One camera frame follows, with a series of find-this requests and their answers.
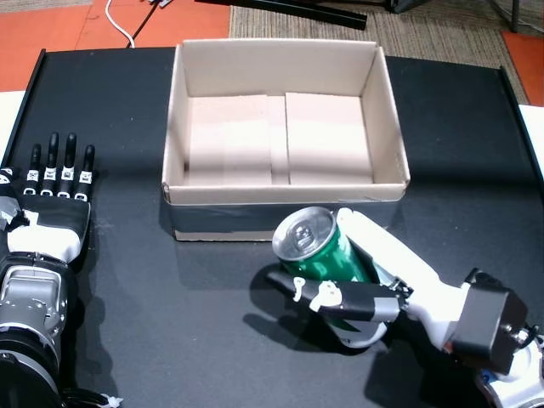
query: can lid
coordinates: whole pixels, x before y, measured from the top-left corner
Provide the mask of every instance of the can lid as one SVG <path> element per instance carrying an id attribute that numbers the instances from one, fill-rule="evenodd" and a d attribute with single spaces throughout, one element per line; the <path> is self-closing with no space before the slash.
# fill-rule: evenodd
<path id="1" fill-rule="evenodd" d="M 331 240 L 336 227 L 336 218 L 326 208 L 303 208 L 278 225 L 272 237 L 272 249 L 284 261 L 307 259 Z"/>

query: table surface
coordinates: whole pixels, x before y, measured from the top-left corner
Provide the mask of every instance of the table surface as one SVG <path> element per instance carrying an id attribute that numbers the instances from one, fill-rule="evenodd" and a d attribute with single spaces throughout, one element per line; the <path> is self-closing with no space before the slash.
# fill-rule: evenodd
<path id="1" fill-rule="evenodd" d="M 384 343 L 339 353 L 319 319 L 264 282 L 269 243 L 172 238 L 160 189 L 172 63 L 173 48 L 47 54 L 14 143 L 23 168 L 52 131 L 77 132 L 80 154 L 96 145 L 84 319 L 65 339 L 78 385 L 126 408 L 482 405 L 405 320 Z M 447 283 L 492 273 L 542 325 L 542 199 L 500 72 L 388 67 L 412 175 L 389 231 Z"/>

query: cardboard box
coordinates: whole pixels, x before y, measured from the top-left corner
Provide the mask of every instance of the cardboard box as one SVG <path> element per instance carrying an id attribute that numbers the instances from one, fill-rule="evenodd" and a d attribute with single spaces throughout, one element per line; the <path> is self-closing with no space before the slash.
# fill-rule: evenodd
<path id="1" fill-rule="evenodd" d="M 267 240 L 301 207 L 397 201 L 409 181 L 374 42 L 178 46 L 162 173 L 177 239 Z"/>

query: soda can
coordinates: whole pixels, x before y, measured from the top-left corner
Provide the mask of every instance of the soda can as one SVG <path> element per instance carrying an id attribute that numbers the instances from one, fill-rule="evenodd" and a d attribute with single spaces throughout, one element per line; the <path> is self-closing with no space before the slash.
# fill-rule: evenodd
<path id="1" fill-rule="evenodd" d="M 317 281 L 372 282 L 357 254 L 323 207 L 306 207 L 285 218 L 274 232 L 272 249 L 293 276 Z M 379 322 L 325 317 L 347 347 L 362 349 L 379 340 L 387 327 Z"/>

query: carpet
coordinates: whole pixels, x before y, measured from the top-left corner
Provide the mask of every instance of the carpet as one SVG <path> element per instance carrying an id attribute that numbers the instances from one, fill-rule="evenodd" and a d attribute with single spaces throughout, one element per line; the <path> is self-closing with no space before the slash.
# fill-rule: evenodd
<path id="1" fill-rule="evenodd" d="M 536 10 L 542 3 L 543 0 L 524 0 L 520 14 L 531 24 L 539 24 L 541 15 Z M 232 7 L 229 35 L 376 41 L 386 55 L 490 68 L 503 65 L 518 102 L 528 102 L 502 39 L 501 31 L 507 29 L 507 22 L 485 0 L 433 0 L 403 14 L 390 14 L 381 7 L 361 4 L 334 4 L 334 7 L 366 13 L 366 29 L 354 30 L 285 14 Z"/>
<path id="2" fill-rule="evenodd" d="M 93 0 L 2 0 L 0 13 L 51 9 L 53 7 L 82 6 L 91 4 Z"/>

